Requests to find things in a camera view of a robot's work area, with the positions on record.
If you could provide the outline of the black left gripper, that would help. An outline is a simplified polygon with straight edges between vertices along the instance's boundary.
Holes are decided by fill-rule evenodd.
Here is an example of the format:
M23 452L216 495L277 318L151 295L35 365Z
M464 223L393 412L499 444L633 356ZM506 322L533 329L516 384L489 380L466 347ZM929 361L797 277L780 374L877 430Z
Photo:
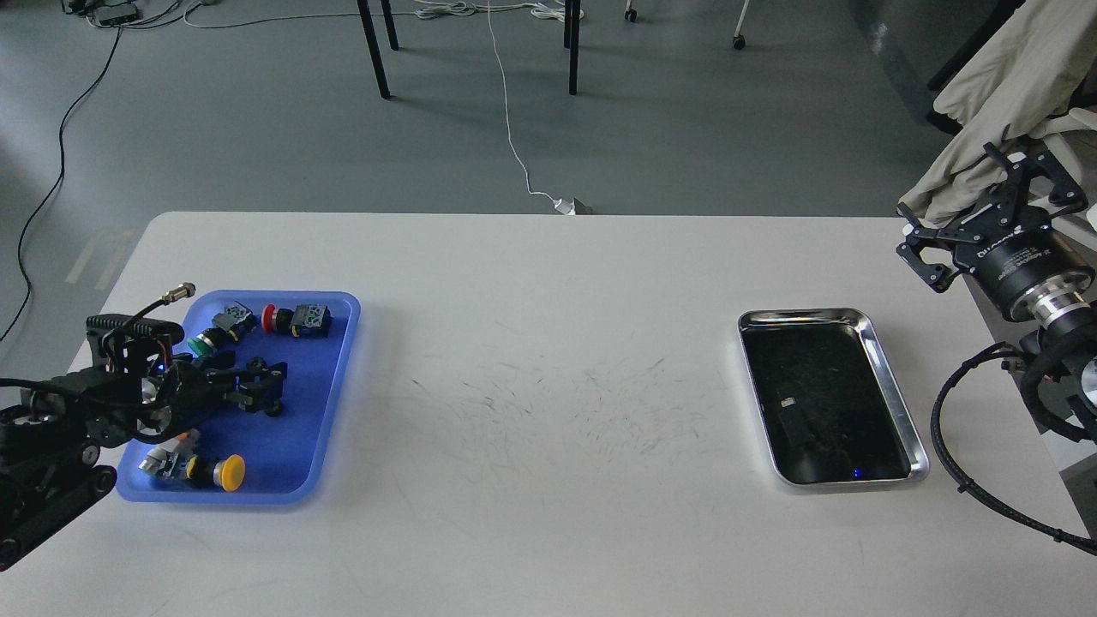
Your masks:
M289 363L255 358L242 368L177 362L165 374L150 410L142 412L142 439L171 439L207 420L224 402L259 413L283 396Z

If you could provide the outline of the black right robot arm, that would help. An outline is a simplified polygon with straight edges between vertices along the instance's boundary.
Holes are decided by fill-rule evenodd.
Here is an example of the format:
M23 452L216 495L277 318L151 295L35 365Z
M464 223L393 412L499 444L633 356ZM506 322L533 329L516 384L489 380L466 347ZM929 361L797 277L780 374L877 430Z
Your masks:
M1094 304L1084 298L1094 269L1052 225L1058 216L1081 212L1085 192L1052 153L1030 158L1002 153L992 143L984 149L1003 169L1004 180L940 228L925 227L900 204L908 226L895 251L937 293L947 291L955 277L968 276L1003 319L1033 319L1037 328L1017 346L992 344L949 375L930 413L930 441L957 491L1054 542L1093 554L1094 540L1038 521L991 495L945 445L941 410L949 391L973 368L996 359L1018 375L1019 394L1037 424L1075 444L1096 438Z

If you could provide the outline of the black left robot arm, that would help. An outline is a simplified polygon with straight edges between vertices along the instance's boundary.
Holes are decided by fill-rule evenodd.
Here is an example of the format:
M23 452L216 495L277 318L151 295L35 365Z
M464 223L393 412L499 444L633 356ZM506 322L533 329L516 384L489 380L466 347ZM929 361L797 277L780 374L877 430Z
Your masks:
M279 416L289 368L258 356L236 363L225 344L255 324L240 305L225 308L211 330L188 341L188 352L176 354L183 328L152 319L152 311L194 295L194 285L181 284L134 315L90 316L89 368L47 381L3 379L3 388L21 394L1 418L3 569L115 487L117 469L99 463L103 449L152 446L142 472L185 487L242 485L242 457L200 452L201 422L227 404Z

